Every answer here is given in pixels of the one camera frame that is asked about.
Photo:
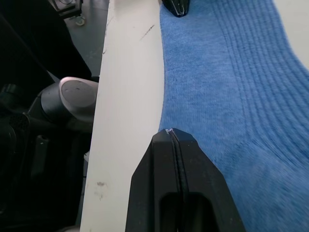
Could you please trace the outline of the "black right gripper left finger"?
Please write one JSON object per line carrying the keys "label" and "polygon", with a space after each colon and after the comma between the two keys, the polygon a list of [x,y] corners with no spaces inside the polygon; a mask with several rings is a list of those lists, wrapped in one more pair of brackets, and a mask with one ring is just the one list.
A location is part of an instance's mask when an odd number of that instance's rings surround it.
{"label": "black right gripper left finger", "polygon": [[127,232],[185,230],[185,171],[180,142],[185,133],[155,134],[131,178]]}

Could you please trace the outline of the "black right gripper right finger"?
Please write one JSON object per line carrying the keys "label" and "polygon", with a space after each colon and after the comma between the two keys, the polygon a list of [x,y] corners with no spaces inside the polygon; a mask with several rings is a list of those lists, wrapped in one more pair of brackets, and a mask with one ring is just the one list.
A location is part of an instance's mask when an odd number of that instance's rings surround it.
{"label": "black right gripper right finger", "polygon": [[180,232],[244,232],[246,229],[222,173],[195,138],[171,131],[176,146],[183,203]]}

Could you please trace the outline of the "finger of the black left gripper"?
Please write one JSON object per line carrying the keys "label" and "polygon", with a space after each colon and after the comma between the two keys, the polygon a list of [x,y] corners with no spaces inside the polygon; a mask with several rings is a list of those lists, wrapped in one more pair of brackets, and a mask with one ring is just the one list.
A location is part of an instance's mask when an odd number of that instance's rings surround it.
{"label": "finger of the black left gripper", "polygon": [[176,0],[175,1],[175,13],[177,17],[186,16],[189,10],[189,0]]}
{"label": "finger of the black left gripper", "polygon": [[180,3],[178,0],[161,0],[163,5],[169,10],[174,16],[180,17]]}

